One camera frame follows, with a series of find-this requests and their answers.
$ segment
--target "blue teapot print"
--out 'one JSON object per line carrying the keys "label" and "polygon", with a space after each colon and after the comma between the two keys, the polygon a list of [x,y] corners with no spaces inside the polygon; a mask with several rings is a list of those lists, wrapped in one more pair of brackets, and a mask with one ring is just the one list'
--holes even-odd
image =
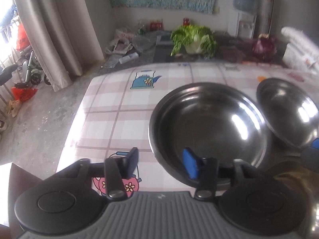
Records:
{"label": "blue teapot print", "polygon": [[154,70],[143,70],[137,72],[131,89],[154,88],[154,83],[156,83],[161,77],[161,75],[154,77],[154,74]]}

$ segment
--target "red plastic bag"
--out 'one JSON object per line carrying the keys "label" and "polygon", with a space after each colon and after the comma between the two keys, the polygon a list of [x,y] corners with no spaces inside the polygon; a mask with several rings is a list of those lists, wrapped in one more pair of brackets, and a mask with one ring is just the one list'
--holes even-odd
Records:
{"label": "red plastic bag", "polygon": [[26,31],[22,24],[18,26],[18,39],[17,39],[17,50],[22,51],[30,45],[30,41],[27,37]]}
{"label": "red plastic bag", "polygon": [[11,90],[16,100],[25,102],[28,99],[31,99],[38,89],[19,89],[16,87],[12,87]]}

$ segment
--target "red onion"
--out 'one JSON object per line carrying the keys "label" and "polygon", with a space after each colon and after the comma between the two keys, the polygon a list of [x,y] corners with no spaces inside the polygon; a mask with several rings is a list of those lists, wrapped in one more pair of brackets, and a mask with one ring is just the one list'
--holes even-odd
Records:
{"label": "red onion", "polygon": [[277,49],[274,39],[260,37],[252,47],[253,55],[260,60],[270,61],[276,54]]}

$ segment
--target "gray ribbed pad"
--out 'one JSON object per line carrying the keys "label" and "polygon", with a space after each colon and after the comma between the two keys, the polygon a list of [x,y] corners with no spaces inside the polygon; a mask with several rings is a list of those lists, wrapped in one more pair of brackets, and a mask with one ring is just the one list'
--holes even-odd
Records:
{"label": "gray ribbed pad", "polygon": [[212,203],[183,192],[135,192],[111,203],[91,226],[71,235],[42,236],[31,232],[20,239],[301,239],[295,232],[264,237],[248,234],[224,220]]}

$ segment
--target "wheel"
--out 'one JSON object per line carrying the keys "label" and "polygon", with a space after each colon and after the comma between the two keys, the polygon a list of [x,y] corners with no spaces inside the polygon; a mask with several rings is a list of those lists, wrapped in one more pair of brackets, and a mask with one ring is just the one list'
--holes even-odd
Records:
{"label": "wheel", "polygon": [[44,82],[47,84],[47,85],[51,85],[49,79],[47,78],[47,75],[45,74],[44,75],[44,78],[43,78]]}
{"label": "wheel", "polygon": [[36,72],[31,74],[31,83],[33,85],[38,85],[39,83],[41,83],[41,75]]}

